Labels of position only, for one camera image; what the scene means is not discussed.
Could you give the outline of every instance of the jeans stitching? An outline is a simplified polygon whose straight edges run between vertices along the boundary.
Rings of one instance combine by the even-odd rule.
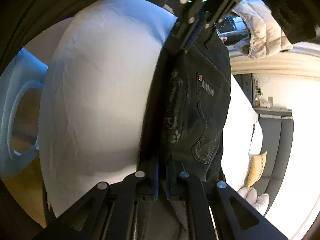
[[[200,111],[201,111],[201,113],[200,113],[200,114],[201,114],[201,117],[202,117],[202,119],[203,119],[204,122],[205,122],[205,131],[204,131],[204,133],[202,134],[200,140],[197,142],[197,145],[196,145],[196,155],[197,155],[197,157],[198,157],[199,159],[201,159],[202,161],[207,162],[208,158],[205,158],[205,159],[204,159],[204,158],[202,158],[202,157],[198,154],[198,145],[199,145],[199,149],[200,149],[200,151],[201,151],[201,141],[203,140],[204,136],[207,134],[207,131],[208,131],[207,120],[206,120],[205,117],[204,117],[204,114],[203,114],[203,111],[202,111],[202,107],[201,107],[201,97],[200,97],[201,88],[200,88],[200,86],[199,86],[198,84],[199,84],[199,83],[197,82],[197,89],[198,89],[198,99],[197,99],[197,101],[199,102],[199,107],[200,107]]]
[[[231,85],[231,82],[225,77],[225,75],[221,72],[221,70],[219,70],[218,68],[216,68],[216,66],[215,66],[214,64],[212,64],[211,61],[210,61],[209,59],[207,59],[207,58],[196,48],[195,45],[192,45],[192,46],[193,46],[193,47],[196,49],[196,51],[198,51],[198,52],[200,53],[200,55],[201,55],[202,57],[204,57],[216,70],[218,70],[218,71],[221,73],[221,75],[223,76],[223,78],[228,82],[228,84]]]

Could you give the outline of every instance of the black jeans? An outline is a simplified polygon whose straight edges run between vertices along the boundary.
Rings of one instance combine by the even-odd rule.
[[[166,67],[170,71],[167,72],[162,62],[165,57],[163,51],[150,92],[146,115],[148,122],[144,126],[148,135],[143,134],[142,153],[147,148],[152,152],[150,145],[146,147],[147,139],[161,136],[161,161],[166,162],[172,156],[183,163],[186,171],[196,174],[203,181],[215,183],[224,177],[221,170],[222,130],[231,90],[228,49],[216,32],[204,30],[187,54],[169,58]],[[171,75],[168,83],[161,73]],[[168,96],[161,101],[159,91],[164,91],[165,85]],[[159,123],[151,121],[161,111],[164,111],[164,119],[161,120],[162,133],[159,134],[155,132],[159,129]],[[137,239],[187,240],[185,203],[168,201],[160,186],[158,201],[139,203]]]

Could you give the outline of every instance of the black fabric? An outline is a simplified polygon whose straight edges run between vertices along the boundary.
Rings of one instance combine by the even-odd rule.
[[[45,223],[46,225],[50,225],[56,219],[56,216],[54,215],[54,212],[51,206],[48,206],[48,196],[44,186],[44,182],[42,183],[42,201],[43,201]]]
[[[216,32],[204,46],[210,36],[211,31],[205,30],[187,54],[170,58],[170,65],[164,64],[168,56],[163,51],[150,90],[141,146],[146,158],[155,150],[159,136],[152,128],[163,123],[161,161],[172,156],[186,171],[215,183],[225,180],[221,169],[222,130],[230,102],[231,68],[228,50]],[[165,85],[168,96],[161,98],[158,91]],[[158,201],[139,203],[137,239],[187,240],[186,204],[168,201],[162,186]]]
[[[263,0],[290,43],[316,37],[320,0]]]
[[[202,33],[188,53],[175,61],[160,153],[164,161],[170,155],[181,161],[185,170],[201,180],[219,148],[231,89],[228,50],[216,32],[204,46],[208,36],[210,31]]]

